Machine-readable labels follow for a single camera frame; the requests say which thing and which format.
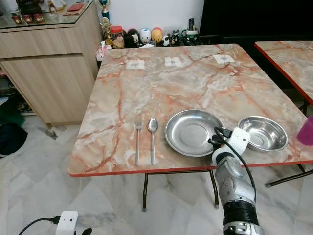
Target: power cord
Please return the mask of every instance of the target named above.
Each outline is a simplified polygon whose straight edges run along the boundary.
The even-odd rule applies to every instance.
[[[255,188],[255,183],[254,183],[251,171],[249,170],[249,167],[247,166],[244,159],[240,156],[240,154],[237,153],[237,151],[221,135],[221,133],[224,135],[224,131],[226,131],[225,136],[227,136],[229,138],[231,135],[231,132],[227,129],[223,129],[220,127],[214,127],[214,131],[215,131],[216,135],[219,137],[220,141],[222,141],[224,144],[226,144],[237,155],[237,157],[240,159],[240,161],[244,164],[244,167],[245,167],[245,169],[248,173],[249,179],[251,181],[251,185],[254,189],[254,202],[256,202],[256,188]]]
[[[28,229],[31,225],[33,225],[34,223],[38,222],[38,221],[43,221],[43,220],[46,220],[46,221],[50,221],[52,222],[53,224],[58,224],[59,223],[59,220],[60,220],[60,216],[55,216],[53,218],[40,218],[40,219],[36,219],[34,220],[33,222],[31,222],[30,224],[28,224],[25,228],[23,228],[23,230],[19,233],[19,235],[21,235],[22,233],[25,232],[26,229]]]

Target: stainless steel plate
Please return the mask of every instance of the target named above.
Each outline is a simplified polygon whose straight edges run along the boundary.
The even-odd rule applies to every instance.
[[[203,110],[181,111],[167,122],[165,138],[177,152],[190,157],[203,157],[213,152],[208,139],[214,134],[214,127],[224,127],[213,114]]]
[[[239,121],[238,127],[251,134],[248,147],[266,152],[278,151],[288,144],[285,130],[267,117],[249,116]]]

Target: black cable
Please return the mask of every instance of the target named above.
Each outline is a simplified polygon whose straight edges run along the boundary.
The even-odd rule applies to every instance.
[[[216,135],[220,138],[220,140],[221,140],[224,144],[226,144],[226,145],[237,155],[237,157],[240,159],[240,161],[244,164],[244,167],[245,167],[245,169],[246,169],[246,171],[247,171],[247,173],[248,173],[249,179],[250,179],[250,181],[251,181],[251,185],[252,185],[252,187],[253,187],[253,189],[254,189],[254,202],[256,202],[256,188],[255,188],[255,183],[254,183],[252,174],[251,174],[251,172],[250,172],[250,170],[249,170],[249,167],[247,166],[247,164],[246,164],[246,162],[244,161],[244,159],[240,156],[240,154],[237,153],[237,151],[236,151],[226,140],[224,140],[224,138],[223,138],[222,135],[221,135],[222,130],[223,130],[223,129],[220,128],[220,127],[214,127],[214,131],[215,131]]]
[[[23,228],[23,230],[19,233],[19,235],[21,235],[22,233],[24,233],[25,230],[28,229],[28,228],[29,228],[31,225],[33,225],[34,223],[36,223],[36,222],[38,222],[38,221],[43,221],[43,220],[53,222],[53,224],[58,224],[58,223],[59,223],[59,220],[60,220],[60,216],[56,216],[56,217],[53,217],[53,218],[40,218],[40,219],[36,219],[36,220],[34,220],[33,222],[31,222],[30,224],[28,224],[25,228]]]

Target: power plug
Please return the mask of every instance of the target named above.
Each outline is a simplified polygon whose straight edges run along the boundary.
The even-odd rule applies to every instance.
[[[77,218],[76,211],[62,212],[55,235],[74,235]]]

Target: marble table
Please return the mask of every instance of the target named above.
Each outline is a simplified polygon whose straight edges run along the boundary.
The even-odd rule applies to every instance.
[[[255,46],[313,105],[313,41],[267,41]]]
[[[213,55],[222,55],[222,63]],[[225,62],[227,56],[233,62]],[[170,61],[178,57],[178,61],[176,58],[170,63],[175,66],[166,66],[165,57],[171,57]],[[186,157],[166,143],[166,122],[185,109],[209,111],[228,129],[249,115],[265,116],[281,124],[290,139],[288,146],[272,153],[247,149],[243,158],[249,166],[313,163],[313,146],[305,146],[296,138],[306,117],[239,45],[224,44],[107,52],[68,173],[84,177],[212,169],[209,156]],[[159,121],[155,165],[150,162],[151,134],[146,128],[150,118]],[[139,166],[135,166],[134,123],[138,120],[143,129]]]

